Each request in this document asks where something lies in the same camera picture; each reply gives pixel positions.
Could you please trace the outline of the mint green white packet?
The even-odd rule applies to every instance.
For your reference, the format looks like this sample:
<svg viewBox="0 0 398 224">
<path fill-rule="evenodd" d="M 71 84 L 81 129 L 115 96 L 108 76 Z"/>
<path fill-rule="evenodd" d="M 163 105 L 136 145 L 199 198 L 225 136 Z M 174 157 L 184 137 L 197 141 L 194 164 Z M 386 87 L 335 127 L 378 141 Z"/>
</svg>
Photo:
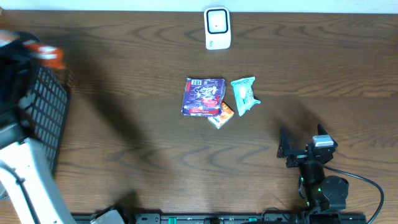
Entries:
<svg viewBox="0 0 398 224">
<path fill-rule="evenodd" d="M 255 99 L 252 90 L 252 85 L 255 80 L 255 77 L 247 77 L 231 82 L 239 116 L 242 116 L 254 105 L 261 103 L 259 100 Z"/>
</svg>

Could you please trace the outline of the small orange box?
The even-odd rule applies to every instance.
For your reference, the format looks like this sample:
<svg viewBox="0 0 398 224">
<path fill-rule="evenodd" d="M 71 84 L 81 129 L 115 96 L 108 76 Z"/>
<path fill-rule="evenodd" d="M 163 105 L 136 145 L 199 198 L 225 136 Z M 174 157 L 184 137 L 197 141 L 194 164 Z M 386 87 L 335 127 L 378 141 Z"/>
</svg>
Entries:
<svg viewBox="0 0 398 224">
<path fill-rule="evenodd" d="M 221 104 L 221 114 L 208 117 L 208 121 L 217 129 L 221 129 L 232 117 L 234 111 L 225 103 Z"/>
</svg>

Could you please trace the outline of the purple snack bag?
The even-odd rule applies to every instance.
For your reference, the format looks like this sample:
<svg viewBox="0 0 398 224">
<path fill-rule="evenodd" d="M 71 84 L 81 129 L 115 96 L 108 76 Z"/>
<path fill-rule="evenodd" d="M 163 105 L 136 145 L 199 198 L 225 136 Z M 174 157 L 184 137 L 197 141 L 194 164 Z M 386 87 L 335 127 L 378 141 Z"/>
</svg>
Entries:
<svg viewBox="0 0 398 224">
<path fill-rule="evenodd" d="M 185 116 L 213 117 L 221 114 L 226 83 L 223 78 L 187 78 L 181 112 Z"/>
</svg>

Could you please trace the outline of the red white snack bar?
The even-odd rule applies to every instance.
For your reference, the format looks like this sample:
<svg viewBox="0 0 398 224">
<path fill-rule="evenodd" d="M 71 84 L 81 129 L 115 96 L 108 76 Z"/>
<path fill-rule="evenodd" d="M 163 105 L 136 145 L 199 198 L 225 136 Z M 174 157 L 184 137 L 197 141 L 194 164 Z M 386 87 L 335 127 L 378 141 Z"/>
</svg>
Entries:
<svg viewBox="0 0 398 224">
<path fill-rule="evenodd" d="M 20 61 L 34 58 L 46 67 L 66 69 L 62 49 L 45 45 L 33 38 L 23 40 L 21 34 L 8 30 L 1 30 L 1 55 Z"/>
</svg>

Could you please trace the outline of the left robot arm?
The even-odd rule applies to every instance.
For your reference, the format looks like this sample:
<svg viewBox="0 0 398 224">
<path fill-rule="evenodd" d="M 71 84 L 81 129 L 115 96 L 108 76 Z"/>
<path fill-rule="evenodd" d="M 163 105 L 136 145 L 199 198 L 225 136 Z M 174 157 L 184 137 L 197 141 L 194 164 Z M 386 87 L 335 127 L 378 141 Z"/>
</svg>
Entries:
<svg viewBox="0 0 398 224">
<path fill-rule="evenodd" d="M 1 197 L 22 223 L 127 223 L 115 206 L 72 215 L 53 179 L 70 104 L 52 72 L 62 57 L 31 33 L 1 31 Z"/>
</svg>

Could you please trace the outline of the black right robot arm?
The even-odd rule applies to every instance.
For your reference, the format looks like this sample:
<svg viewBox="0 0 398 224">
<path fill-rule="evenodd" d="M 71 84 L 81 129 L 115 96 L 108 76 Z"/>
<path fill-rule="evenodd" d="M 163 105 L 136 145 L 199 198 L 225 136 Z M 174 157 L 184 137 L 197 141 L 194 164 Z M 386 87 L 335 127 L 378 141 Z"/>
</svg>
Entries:
<svg viewBox="0 0 398 224">
<path fill-rule="evenodd" d="M 303 150 L 293 149 L 287 133 L 281 129 L 277 157 L 286 159 L 286 167 L 299 169 L 299 194 L 308 206 L 300 212 L 300 222 L 341 223 L 349 183 L 342 177 L 325 175 L 325 164 L 333 159 L 338 144 L 321 124 L 317 129 L 318 134 Z"/>
</svg>

